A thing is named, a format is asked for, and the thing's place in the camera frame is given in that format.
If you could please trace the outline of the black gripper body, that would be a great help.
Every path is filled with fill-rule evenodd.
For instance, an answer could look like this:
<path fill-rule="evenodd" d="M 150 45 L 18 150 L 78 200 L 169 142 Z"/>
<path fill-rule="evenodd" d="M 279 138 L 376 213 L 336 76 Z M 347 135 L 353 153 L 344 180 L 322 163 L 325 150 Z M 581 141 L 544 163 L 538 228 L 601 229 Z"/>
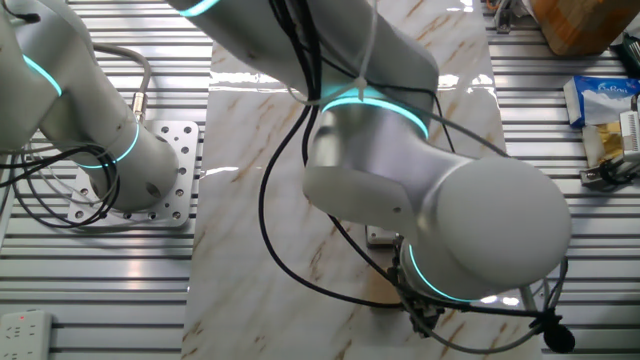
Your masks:
<path fill-rule="evenodd" d="M 433 331 L 445 309 L 435 305 L 424 295 L 411 290 L 405 276 L 397 266 L 388 268 L 388 276 L 392 280 L 401 303 L 409 313 L 413 331 L 422 338 L 428 338 L 429 333 L 426 328 Z"/>

